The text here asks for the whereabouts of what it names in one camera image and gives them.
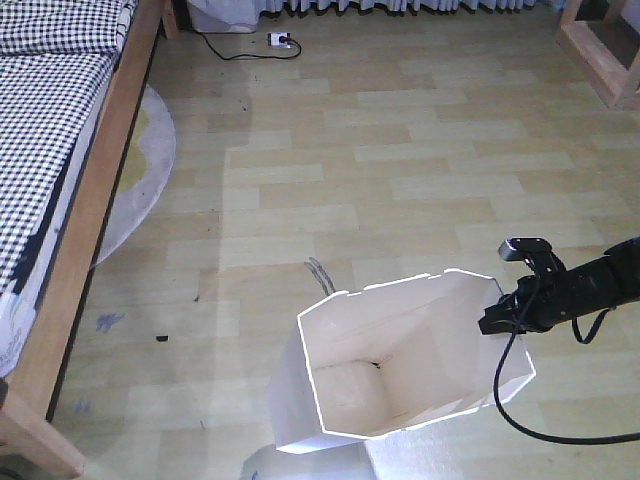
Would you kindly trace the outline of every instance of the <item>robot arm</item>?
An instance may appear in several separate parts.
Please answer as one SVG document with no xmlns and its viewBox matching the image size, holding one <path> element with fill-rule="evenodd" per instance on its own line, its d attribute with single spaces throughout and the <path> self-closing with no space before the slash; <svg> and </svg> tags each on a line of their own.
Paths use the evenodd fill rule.
<svg viewBox="0 0 640 480">
<path fill-rule="evenodd" d="M 520 278 L 513 293 L 485 309 L 478 322 L 484 335 L 512 333 L 518 321 L 518 333 L 546 332 L 557 323 L 640 300 L 640 237 L 571 270 L 541 238 L 507 239 L 498 253 L 508 262 L 524 261 L 534 274 Z"/>
</svg>

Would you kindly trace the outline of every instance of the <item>bed leg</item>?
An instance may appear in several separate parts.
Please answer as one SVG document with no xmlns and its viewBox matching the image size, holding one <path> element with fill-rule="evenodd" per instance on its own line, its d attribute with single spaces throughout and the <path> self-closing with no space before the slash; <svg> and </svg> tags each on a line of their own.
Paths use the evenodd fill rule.
<svg viewBox="0 0 640 480">
<path fill-rule="evenodd" d="M 0 380 L 0 443 L 60 478 L 82 475 L 84 456 Z"/>
<path fill-rule="evenodd" d="M 178 24 L 176 23 L 176 12 L 173 8 L 172 0 L 164 0 L 162 25 L 164 26 L 164 33 L 167 35 L 169 40 L 175 40 L 180 36 Z"/>
</svg>

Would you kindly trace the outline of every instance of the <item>power cord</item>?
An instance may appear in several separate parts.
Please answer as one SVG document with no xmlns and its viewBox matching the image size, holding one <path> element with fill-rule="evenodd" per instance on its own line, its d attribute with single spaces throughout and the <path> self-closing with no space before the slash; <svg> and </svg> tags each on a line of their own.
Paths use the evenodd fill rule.
<svg viewBox="0 0 640 480">
<path fill-rule="evenodd" d="M 493 399 L 496 403 L 496 407 L 498 408 L 498 411 L 500 412 L 502 417 L 519 432 L 524 433 L 525 435 L 528 435 L 530 437 L 536 438 L 538 440 L 543 440 L 545 442 L 560 443 L 564 445 L 612 445 L 616 443 L 634 442 L 634 441 L 640 440 L 640 432 L 607 436 L 607 437 L 591 437 L 591 438 L 560 437 L 555 435 L 547 435 L 545 433 L 540 433 L 540 432 L 531 430 L 521 425 L 520 423 L 516 422 L 504 409 L 502 403 L 500 402 L 500 392 L 498 390 L 498 387 L 500 385 L 500 374 L 502 373 L 502 368 L 504 367 L 504 363 L 507 359 L 507 356 L 511 351 L 513 342 L 516 339 L 516 335 L 518 335 L 518 333 L 520 332 L 520 326 L 524 322 L 524 319 L 527 316 L 527 312 L 529 311 L 529 308 L 533 304 L 533 301 L 535 300 L 536 296 L 538 295 L 538 292 L 540 291 L 540 278 L 538 277 L 538 275 L 535 276 L 535 282 L 536 283 L 535 283 L 533 293 L 529 298 L 529 300 L 527 301 L 527 303 L 525 304 L 524 308 L 522 309 L 522 313 L 516 320 L 515 328 L 513 329 L 513 332 L 509 337 L 509 341 L 507 342 L 507 345 L 504 348 L 502 357 L 500 357 L 500 361 L 498 362 L 498 367 L 496 369 L 496 374 L 495 374 L 495 377 L 493 378 Z M 605 314 L 606 313 L 602 314 L 602 318 L 600 319 L 599 322 L 596 321 L 597 326 L 595 327 L 595 330 L 593 330 L 592 328 L 592 331 L 589 333 L 589 335 L 587 335 L 587 339 L 589 340 L 589 342 L 593 340 L 593 337 L 595 336 L 595 332 L 597 332 L 600 326 L 600 323 L 602 322 L 602 319 L 604 319 Z"/>
<path fill-rule="evenodd" d="M 221 60 L 224 60 L 224 61 L 230 61 L 230 60 L 264 60 L 264 59 L 293 60 L 294 58 L 297 58 L 302 54 L 302 46 L 297 41 L 295 41 L 293 38 L 285 37 L 283 35 L 279 39 L 281 43 L 293 44 L 298 49 L 298 51 L 296 53 L 294 53 L 293 55 L 280 56 L 280 55 L 257 55 L 257 54 L 254 54 L 254 53 L 239 53 L 237 55 L 232 55 L 231 57 L 225 57 L 220 52 L 218 52 L 214 48 L 213 45 L 211 45 L 211 42 L 209 42 L 209 38 L 207 38 L 207 36 L 204 33 L 198 32 L 196 30 L 192 30 L 192 31 L 196 35 L 200 35 L 202 38 L 204 38 L 204 41 L 206 42 L 207 47 L 209 47 L 209 50 L 211 50 L 213 53 L 215 53 L 218 56 L 218 58 L 220 58 Z"/>
</svg>

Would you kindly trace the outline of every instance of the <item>checkered bedsheet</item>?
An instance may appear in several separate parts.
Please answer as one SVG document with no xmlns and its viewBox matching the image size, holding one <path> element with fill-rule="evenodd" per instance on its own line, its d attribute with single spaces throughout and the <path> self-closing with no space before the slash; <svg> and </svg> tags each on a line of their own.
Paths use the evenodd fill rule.
<svg viewBox="0 0 640 480">
<path fill-rule="evenodd" d="M 0 0 L 0 294 L 110 78 L 136 5 Z"/>
<path fill-rule="evenodd" d="M 0 0 L 0 55 L 119 53 L 137 0 Z"/>
<path fill-rule="evenodd" d="M 112 65 L 95 54 L 0 57 L 0 292 Z"/>
</svg>

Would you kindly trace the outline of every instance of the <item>mattress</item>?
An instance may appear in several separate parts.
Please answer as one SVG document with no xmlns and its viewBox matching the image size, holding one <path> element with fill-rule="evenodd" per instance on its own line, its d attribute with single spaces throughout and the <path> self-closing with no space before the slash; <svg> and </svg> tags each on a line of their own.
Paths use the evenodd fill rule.
<svg viewBox="0 0 640 480">
<path fill-rule="evenodd" d="M 0 0 L 0 377 L 35 321 L 133 7 Z M 107 11 L 109 27 L 96 33 Z M 91 33 L 61 28 L 63 14 L 84 18 Z"/>
</svg>

